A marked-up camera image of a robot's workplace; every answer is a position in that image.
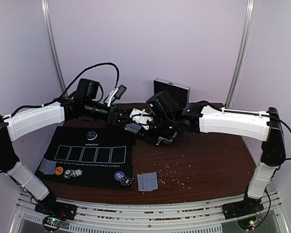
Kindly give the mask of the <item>clear acrylic dealer button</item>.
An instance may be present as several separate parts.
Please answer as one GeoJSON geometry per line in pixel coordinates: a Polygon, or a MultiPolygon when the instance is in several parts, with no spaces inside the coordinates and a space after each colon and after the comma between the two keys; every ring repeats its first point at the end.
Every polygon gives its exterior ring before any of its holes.
{"type": "Polygon", "coordinates": [[[97,138],[97,133],[95,131],[90,131],[86,135],[87,140],[93,141],[97,138]]]}

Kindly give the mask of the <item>boxed deck of cards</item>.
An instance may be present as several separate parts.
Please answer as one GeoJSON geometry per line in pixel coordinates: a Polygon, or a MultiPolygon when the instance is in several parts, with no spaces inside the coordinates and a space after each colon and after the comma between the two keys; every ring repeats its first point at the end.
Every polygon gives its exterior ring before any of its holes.
{"type": "Polygon", "coordinates": [[[125,126],[125,130],[131,133],[138,133],[141,129],[142,129],[142,126],[136,123],[129,123],[125,126]]]}

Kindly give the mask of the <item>orange big blind button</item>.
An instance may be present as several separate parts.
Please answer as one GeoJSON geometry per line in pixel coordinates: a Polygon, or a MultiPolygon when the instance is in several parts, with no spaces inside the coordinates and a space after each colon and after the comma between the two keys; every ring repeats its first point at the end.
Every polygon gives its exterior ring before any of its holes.
{"type": "Polygon", "coordinates": [[[56,168],[55,168],[55,175],[58,175],[58,176],[60,176],[60,175],[62,175],[62,174],[63,174],[63,172],[64,172],[64,169],[63,169],[63,167],[61,167],[61,166],[58,166],[58,167],[56,167],[56,168]]]}

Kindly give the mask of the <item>dealt cards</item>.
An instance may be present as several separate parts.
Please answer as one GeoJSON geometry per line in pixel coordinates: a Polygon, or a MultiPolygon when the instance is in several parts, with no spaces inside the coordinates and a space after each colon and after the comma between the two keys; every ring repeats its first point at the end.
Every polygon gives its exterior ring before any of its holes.
{"type": "Polygon", "coordinates": [[[54,175],[56,165],[56,161],[43,159],[39,166],[39,171],[42,172],[44,175],[54,175]]]}

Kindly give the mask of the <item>dealt card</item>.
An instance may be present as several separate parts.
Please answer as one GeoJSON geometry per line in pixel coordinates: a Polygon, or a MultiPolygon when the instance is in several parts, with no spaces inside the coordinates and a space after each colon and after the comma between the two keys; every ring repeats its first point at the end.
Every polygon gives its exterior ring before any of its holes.
{"type": "Polygon", "coordinates": [[[147,192],[147,176],[145,174],[137,174],[137,184],[138,184],[138,191],[140,192],[147,192]]]}

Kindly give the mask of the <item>white blue chips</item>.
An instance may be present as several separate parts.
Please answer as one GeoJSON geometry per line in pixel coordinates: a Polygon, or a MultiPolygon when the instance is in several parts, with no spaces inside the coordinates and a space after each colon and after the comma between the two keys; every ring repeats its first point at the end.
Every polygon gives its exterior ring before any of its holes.
{"type": "Polygon", "coordinates": [[[64,172],[64,179],[70,179],[70,178],[75,178],[75,177],[80,177],[83,174],[83,171],[81,169],[67,169],[64,172]]]}

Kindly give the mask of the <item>blue small blind button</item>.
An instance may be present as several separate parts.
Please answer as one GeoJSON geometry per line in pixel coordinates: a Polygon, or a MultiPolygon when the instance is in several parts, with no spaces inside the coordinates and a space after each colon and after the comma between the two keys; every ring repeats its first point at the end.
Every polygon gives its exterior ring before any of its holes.
{"type": "Polygon", "coordinates": [[[115,174],[114,174],[114,178],[117,180],[117,181],[120,181],[123,177],[125,177],[125,173],[123,171],[117,171],[115,174]]]}

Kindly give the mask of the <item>black poker chip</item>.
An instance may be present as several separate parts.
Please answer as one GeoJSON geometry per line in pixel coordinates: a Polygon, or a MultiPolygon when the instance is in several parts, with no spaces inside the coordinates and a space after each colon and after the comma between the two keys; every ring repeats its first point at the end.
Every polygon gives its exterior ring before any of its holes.
{"type": "Polygon", "coordinates": [[[129,187],[131,186],[132,184],[132,179],[130,177],[122,177],[120,179],[120,184],[123,186],[123,187],[129,187]]]}

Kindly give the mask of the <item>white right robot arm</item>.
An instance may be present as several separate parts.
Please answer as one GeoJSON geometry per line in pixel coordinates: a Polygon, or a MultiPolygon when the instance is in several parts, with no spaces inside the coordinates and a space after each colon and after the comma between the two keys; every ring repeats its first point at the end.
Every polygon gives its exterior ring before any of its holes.
{"type": "Polygon", "coordinates": [[[170,144],[184,133],[223,133],[262,142],[260,162],[248,184],[247,197],[239,203],[242,214],[251,213],[277,168],[286,159],[284,136],[276,108],[242,111],[218,107],[202,100],[180,108],[171,95],[162,91],[146,102],[150,113],[135,110],[131,119],[141,126],[138,134],[153,144],[170,144]]]}

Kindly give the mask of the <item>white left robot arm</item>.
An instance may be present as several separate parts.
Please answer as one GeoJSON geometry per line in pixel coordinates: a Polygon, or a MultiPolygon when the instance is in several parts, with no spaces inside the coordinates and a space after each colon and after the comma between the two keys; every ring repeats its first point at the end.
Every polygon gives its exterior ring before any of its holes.
{"type": "Polygon", "coordinates": [[[51,198],[49,188],[22,163],[16,154],[14,144],[32,134],[36,140],[39,130],[82,116],[114,124],[118,122],[119,114],[120,110],[115,105],[93,101],[77,103],[67,98],[43,105],[27,105],[7,115],[0,114],[0,171],[18,183],[35,199],[41,201],[42,209],[50,216],[54,216],[60,211],[59,203],[51,198]]]}

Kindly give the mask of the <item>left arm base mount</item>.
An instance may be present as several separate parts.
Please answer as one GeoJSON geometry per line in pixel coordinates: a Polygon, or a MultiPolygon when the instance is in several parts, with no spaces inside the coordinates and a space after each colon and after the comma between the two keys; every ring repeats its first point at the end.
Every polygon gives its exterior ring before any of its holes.
{"type": "Polygon", "coordinates": [[[74,220],[77,206],[74,204],[68,204],[58,201],[51,204],[39,202],[36,204],[34,210],[38,213],[53,216],[61,220],[74,220]]]}

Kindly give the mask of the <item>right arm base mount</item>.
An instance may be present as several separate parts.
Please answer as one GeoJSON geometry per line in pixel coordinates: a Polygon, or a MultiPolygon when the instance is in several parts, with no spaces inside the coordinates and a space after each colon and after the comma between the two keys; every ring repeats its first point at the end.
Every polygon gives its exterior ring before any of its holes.
{"type": "Polygon", "coordinates": [[[262,211],[264,206],[261,200],[248,199],[224,204],[222,210],[227,220],[254,214],[256,211],[262,211]]]}

